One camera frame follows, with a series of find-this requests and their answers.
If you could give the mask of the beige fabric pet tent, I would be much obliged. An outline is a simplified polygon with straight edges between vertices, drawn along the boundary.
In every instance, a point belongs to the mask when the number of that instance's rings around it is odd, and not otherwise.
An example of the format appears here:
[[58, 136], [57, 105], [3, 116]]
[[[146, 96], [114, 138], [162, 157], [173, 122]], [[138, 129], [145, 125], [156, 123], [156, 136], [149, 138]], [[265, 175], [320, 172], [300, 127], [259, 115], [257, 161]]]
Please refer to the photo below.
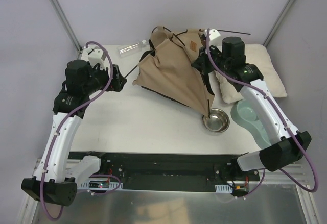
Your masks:
[[203, 46], [203, 32], [187, 29], [180, 34], [185, 46], [174, 36], [170, 39], [171, 34], [162, 29], [151, 33], [155, 55], [148, 54], [138, 63], [139, 74], [133, 84], [208, 116], [215, 98], [209, 77], [191, 67]]

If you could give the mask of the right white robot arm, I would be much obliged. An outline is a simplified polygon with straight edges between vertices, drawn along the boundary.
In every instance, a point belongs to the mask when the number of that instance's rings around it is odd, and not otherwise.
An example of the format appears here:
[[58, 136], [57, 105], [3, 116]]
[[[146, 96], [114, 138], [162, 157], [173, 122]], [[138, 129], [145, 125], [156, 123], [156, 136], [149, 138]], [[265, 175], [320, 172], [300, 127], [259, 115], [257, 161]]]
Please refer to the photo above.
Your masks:
[[311, 142], [307, 131], [300, 132], [281, 110], [257, 66], [246, 62], [245, 44], [239, 37], [226, 37], [222, 49], [213, 45], [214, 38], [208, 36], [206, 47], [192, 67], [201, 74], [219, 72], [237, 92], [250, 103], [262, 123], [270, 146], [256, 152], [240, 155], [230, 167], [230, 175], [242, 180], [248, 171], [265, 168], [276, 171], [300, 160]]

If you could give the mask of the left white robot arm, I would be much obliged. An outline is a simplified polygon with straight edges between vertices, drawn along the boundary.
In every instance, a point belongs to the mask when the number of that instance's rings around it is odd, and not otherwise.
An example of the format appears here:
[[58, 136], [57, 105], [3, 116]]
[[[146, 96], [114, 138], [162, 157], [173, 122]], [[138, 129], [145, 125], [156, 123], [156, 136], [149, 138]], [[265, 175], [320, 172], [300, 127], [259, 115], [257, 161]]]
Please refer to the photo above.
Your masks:
[[92, 101], [90, 96], [120, 92], [126, 82], [116, 64], [109, 68], [84, 60], [67, 64], [65, 80], [54, 100], [52, 129], [41, 162], [33, 176], [24, 178], [21, 184], [25, 193], [36, 201], [69, 206], [78, 187], [91, 175], [101, 178], [107, 174], [103, 153], [89, 152], [71, 169], [66, 164], [74, 136]]

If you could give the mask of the steel pet bowl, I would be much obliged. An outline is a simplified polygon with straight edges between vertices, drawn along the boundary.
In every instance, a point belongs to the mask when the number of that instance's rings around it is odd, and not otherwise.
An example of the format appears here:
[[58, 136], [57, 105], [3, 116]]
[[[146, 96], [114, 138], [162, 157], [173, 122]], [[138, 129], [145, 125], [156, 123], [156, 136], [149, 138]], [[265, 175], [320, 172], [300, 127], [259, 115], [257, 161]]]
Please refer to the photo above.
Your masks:
[[202, 122], [205, 128], [214, 133], [223, 133], [230, 125], [228, 114], [218, 108], [211, 108], [209, 116], [202, 116]]

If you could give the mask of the green double pet bowl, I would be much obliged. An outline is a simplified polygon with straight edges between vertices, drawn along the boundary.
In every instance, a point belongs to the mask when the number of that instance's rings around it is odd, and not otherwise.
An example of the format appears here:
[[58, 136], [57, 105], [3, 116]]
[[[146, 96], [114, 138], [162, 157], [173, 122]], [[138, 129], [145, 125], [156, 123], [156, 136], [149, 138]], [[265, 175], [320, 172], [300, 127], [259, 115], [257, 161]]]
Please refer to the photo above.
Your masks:
[[230, 114], [236, 124], [245, 128], [253, 136], [261, 149], [271, 145], [262, 122], [248, 101], [241, 100], [235, 103]]

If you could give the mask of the clear plastic bottle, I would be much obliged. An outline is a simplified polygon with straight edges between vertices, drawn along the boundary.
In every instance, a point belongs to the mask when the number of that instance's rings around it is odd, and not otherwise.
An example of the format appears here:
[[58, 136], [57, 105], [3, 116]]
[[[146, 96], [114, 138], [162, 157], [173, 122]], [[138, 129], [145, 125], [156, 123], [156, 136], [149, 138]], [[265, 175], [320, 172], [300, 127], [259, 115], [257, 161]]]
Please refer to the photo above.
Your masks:
[[128, 55], [139, 53], [147, 46], [147, 44], [148, 44], [147, 40], [141, 40], [133, 44], [119, 46], [117, 48], [118, 54], [121, 57], [125, 57]]

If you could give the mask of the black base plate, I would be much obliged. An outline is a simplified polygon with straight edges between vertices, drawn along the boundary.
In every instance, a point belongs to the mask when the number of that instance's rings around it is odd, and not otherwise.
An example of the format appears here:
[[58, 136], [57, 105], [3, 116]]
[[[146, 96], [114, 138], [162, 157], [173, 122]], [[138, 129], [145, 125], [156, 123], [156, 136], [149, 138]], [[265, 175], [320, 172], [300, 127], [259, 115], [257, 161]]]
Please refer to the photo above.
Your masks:
[[227, 182], [249, 184], [260, 180], [257, 170], [233, 168], [235, 155], [138, 154], [70, 152], [70, 160], [99, 156], [97, 176], [121, 182], [124, 190], [214, 192]]

